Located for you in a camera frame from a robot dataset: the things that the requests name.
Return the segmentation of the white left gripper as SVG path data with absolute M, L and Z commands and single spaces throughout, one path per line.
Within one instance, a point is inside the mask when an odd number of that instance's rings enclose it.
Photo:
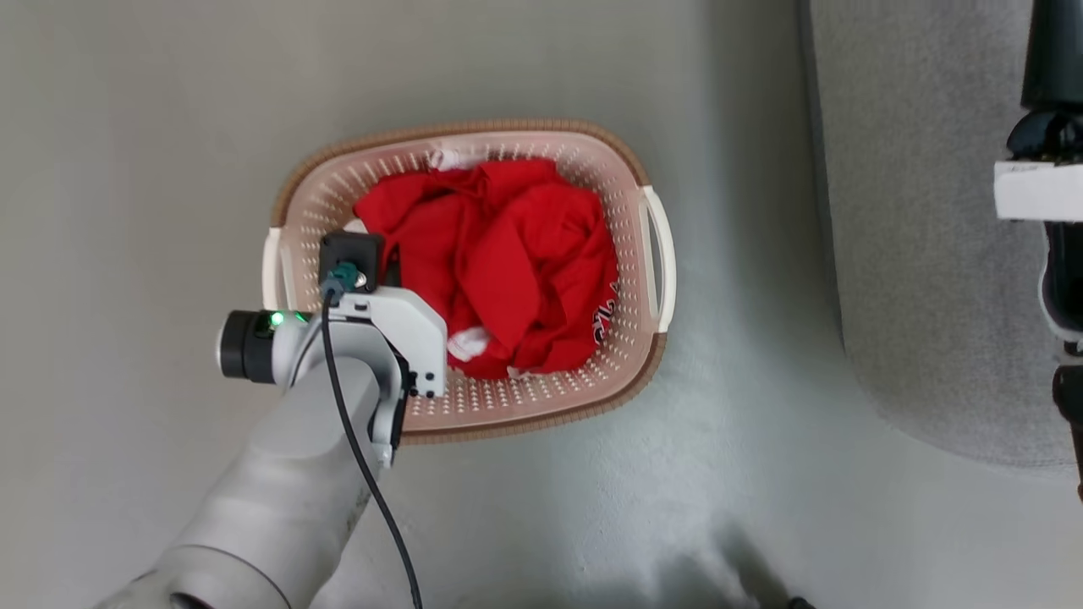
M 367 370 L 369 404 L 348 406 L 350 431 L 367 436 L 378 467 L 389 468 L 401 442 L 406 402 L 448 389 L 448 327 L 414 291 L 379 288 L 342 294 L 327 306 L 327 366 Z

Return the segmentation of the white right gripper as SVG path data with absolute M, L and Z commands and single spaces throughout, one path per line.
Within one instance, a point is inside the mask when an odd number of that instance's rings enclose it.
M 1082 221 L 1080 163 L 994 161 L 993 193 L 999 219 Z

